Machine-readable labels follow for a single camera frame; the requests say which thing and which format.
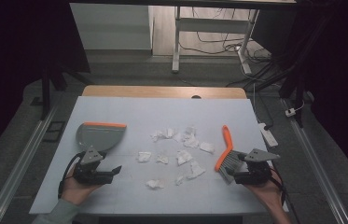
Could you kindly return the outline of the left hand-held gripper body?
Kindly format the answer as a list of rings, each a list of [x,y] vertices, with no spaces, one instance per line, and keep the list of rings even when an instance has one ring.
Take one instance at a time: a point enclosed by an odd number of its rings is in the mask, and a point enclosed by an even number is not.
[[[104,185],[113,181],[112,172],[98,172],[97,167],[103,160],[99,151],[90,147],[86,149],[75,165],[74,179],[84,185]]]

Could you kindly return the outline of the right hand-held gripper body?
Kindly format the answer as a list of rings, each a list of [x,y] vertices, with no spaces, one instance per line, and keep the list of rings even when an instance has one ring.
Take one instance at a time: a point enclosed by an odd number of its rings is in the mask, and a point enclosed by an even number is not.
[[[260,185],[266,183],[272,177],[268,161],[279,158],[280,156],[277,154],[254,148],[244,159],[247,171],[235,172],[233,174],[235,182],[242,185]]]

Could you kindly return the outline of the orange brush with grey bristles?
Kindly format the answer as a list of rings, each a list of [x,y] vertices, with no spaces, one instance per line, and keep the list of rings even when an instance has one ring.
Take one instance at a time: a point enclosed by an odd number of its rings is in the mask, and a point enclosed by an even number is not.
[[[226,148],[224,149],[224,151],[218,158],[214,169],[225,180],[225,176],[230,175],[228,173],[228,170],[232,172],[240,172],[241,168],[244,166],[244,162],[238,159],[238,154],[241,152],[235,151],[233,149],[231,134],[230,134],[229,127],[227,125],[224,125],[222,127],[222,133],[223,133],[223,138],[226,144]]]

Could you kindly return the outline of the grey dustpan with orange edge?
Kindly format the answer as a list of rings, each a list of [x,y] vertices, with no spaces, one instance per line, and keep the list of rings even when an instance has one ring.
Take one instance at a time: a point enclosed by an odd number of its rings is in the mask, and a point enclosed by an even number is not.
[[[126,124],[87,121],[77,128],[76,140],[84,150],[107,151],[120,142],[126,129]]]

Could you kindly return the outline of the white paper scraps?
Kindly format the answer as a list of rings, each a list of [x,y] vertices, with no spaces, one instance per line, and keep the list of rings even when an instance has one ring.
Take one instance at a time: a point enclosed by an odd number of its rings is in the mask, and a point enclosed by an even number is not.
[[[215,145],[208,142],[201,142],[196,137],[197,130],[194,127],[187,127],[183,133],[173,128],[167,128],[165,130],[156,130],[150,135],[153,142],[159,140],[174,140],[176,143],[181,143],[185,148],[199,149],[203,152],[214,154]],[[156,163],[168,165],[170,162],[170,156],[167,154],[167,150],[159,152],[155,156]],[[146,163],[151,161],[153,153],[151,151],[139,151],[137,154],[137,161],[139,163]],[[175,154],[176,165],[179,167],[185,163],[190,164],[189,174],[178,174],[174,180],[176,186],[180,186],[184,179],[191,180],[204,174],[206,169],[201,167],[197,161],[194,161],[194,157],[187,149],[179,149]],[[164,180],[161,178],[155,178],[148,180],[146,186],[150,189],[163,189]]]

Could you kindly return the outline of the person's right hand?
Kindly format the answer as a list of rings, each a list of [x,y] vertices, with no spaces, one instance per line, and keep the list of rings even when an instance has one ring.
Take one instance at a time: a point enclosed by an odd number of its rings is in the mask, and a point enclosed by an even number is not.
[[[260,201],[260,203],[266,208],[281,207],[282,204],[282,191],[280,186],[282,180],[276,173],[272,174],[272,177],[264,184],[260,185],[245,185]]]

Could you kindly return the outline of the person's left hand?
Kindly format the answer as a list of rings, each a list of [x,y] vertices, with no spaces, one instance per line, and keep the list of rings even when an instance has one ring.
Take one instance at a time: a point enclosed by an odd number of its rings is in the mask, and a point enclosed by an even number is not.
[[[73,178],[74,167],[70,169],[63,184],[62,199],[74,205],[81,205],[101,185],[83,185]]]

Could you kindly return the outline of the white power strip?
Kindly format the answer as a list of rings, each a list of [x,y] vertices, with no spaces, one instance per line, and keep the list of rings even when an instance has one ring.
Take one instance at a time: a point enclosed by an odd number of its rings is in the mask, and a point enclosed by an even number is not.
[[[266,124],[265,123],[259,123],[258,127],[259,127],[260,132],[261,132],[265,142],[267,143],[267,145],[269,147],[277,147],[278,146],[278,142],[276,141],[276,139],[272,135],[271,131],[266,129]]]

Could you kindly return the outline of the black metal stand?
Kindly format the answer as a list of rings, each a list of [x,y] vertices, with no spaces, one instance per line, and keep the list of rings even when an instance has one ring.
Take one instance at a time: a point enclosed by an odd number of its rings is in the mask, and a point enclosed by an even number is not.
[[[303,3],[298,7],[261,9],[252,37],[271,53],[270,64],[278,70],[256,85],[260,92],[281,82],[278,94],[287,99],[295,97],[296,112],[292,118],[299,126],[302,122],[305,83],[311,67],[313,52],[331,21],[332,3]]]
[[[41,120],[44,120],[50,109],[50,85],[53,85],[54,89],[56,91],[65,91],[68,84],[63,77],[64,74],[69,75],[70,77],[73,77],[77,81],[88,85],[93,85],[93,82],[86,78],[85,76],[81,75],[79,72],[75,71],[74,69],[64,65],[63,63],[52,63],[47,65],[42,70],[42,78],[41,78],[41,84],[42,84],[42,99],[39,101],[38,99],[34,98],[32,101],[32,105],[41,105],[42,106],[42,114],[41,114]]]

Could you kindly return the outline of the white cabinet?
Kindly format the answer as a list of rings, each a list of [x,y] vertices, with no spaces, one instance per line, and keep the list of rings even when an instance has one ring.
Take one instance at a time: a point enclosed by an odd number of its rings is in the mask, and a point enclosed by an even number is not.
[[[85,49],[151,50],[151,7],[71,3]]]

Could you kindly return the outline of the black rectangular floor frame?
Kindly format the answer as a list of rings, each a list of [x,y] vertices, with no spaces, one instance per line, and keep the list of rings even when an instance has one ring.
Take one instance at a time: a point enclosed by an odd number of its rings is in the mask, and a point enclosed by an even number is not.
[[[43,137],[43,142],[57,143],[61,140],[65,128],[64,121],[52,121]]]

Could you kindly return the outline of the aluminium floor rail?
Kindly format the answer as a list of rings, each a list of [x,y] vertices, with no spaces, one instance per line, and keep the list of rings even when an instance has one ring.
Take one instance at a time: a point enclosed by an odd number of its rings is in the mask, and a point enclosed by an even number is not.
[[[326,197],[327,203],[337,224],[348,224],[348,212],[342,203],[339,193],[330,181],[322,162],[318,159],[307,133],[299,126],[294,117],[287,117],[287,119],[290,121],[292,129],[299,140],[301,148],[303,149],[313,174]]]
[[[18,158],[14,168],[11,170],[7,181],[0,190],[0,222],[3,219],[29,165],[32,161],[36,150],[38,149],[43,135],[45,134],[48,126],[51,123],[52,118],[56,114],[58,106],[53,105],[51,110],[47,113],[44,119],[40,120],[32,135],[25,145],[20,157]]]

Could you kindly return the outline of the white desk frame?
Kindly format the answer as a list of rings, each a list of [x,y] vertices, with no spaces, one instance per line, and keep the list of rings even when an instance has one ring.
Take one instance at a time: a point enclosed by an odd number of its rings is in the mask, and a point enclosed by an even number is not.
[[[236,49],[241,67],[245,75],[251,75],[252,71],[247,59],[245,51],[247,44],[256,23],[258,16],[257,9],[249,10],[249,17],[246,21],[236,20],[219,20],[219,19],[196,19],[181,17],[181,7],[176,7],[174,11],[174,52],[172,62],[172,72],[179,72],[179,37],[181,32],[202,32],[202,33],[226,33],[239,34],[244,36],[244,41],[239,48]]]

